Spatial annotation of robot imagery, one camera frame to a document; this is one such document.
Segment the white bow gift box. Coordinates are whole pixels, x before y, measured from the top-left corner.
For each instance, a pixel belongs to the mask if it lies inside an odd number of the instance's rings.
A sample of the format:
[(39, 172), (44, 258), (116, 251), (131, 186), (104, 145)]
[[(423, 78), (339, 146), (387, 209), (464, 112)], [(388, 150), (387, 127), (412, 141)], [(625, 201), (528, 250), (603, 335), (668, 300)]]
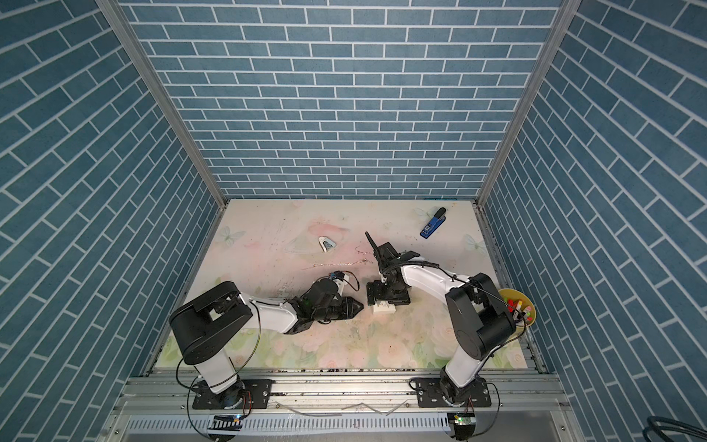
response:
[(386, 301), (379, 301), (373, 306), (373, 313), (377, 315), (388, 315), (396, 312), (396, 307)]

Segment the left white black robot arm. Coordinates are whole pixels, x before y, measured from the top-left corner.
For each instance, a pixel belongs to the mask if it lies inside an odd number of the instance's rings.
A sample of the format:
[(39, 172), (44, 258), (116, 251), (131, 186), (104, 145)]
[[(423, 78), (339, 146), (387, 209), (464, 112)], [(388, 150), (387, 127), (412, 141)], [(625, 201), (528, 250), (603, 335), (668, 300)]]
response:
[(213, 394), (232, 390), (239, 382), (243, 363), (234, 363), (226, 345), (243, 329), (298, 334), (315, 323), (327, 325), (351, 320), (364, 305), (342, 294), (345, 276), (320, 278), (304, 294), (282, 301), (246, 295), (226, 281), (183, 304), (169, 317), (182, 361), (196, 368), (202, 386)]

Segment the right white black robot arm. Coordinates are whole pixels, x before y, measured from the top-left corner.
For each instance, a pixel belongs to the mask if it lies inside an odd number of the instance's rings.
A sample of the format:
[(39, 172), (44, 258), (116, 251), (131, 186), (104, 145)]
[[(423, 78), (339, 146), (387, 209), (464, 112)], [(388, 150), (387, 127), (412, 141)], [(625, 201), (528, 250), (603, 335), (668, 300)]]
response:
[(379, 280), (366, 284), (367, 302), (370, 306), (381, 302), (407, 305), (411, 288), (447, 305), (458, 348), (442, 370), (441, 379), (460, 392), (477, 378), (490, 355), (516, 332), (513, 315), (487, 274), (455, 276), (424, 261), (385, 268)]

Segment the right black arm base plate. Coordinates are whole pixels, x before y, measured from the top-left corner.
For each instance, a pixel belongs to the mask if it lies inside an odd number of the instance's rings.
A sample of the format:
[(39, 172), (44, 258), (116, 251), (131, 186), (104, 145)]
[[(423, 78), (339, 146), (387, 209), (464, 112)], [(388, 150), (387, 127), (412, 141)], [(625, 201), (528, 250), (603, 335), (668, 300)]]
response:
[(440, 378), (412, 378), (408, 384), (415, 392), (420, 408), (487, 408), (492, 405), (487, 382), (483, 378), (475, 379), (463, 388), (449, 379)]

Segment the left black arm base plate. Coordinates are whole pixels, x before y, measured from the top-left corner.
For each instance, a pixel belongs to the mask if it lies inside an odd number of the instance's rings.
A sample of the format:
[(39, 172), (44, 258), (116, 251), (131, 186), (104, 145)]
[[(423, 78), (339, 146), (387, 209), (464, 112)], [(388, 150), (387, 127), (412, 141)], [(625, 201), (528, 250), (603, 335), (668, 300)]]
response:
[(272, 385), (270, 379), (239, 379), (220, 393), (213, 393), (205, 380), (200, 380), (191, 407), (195, 410), (250, 410), (266, 409)]

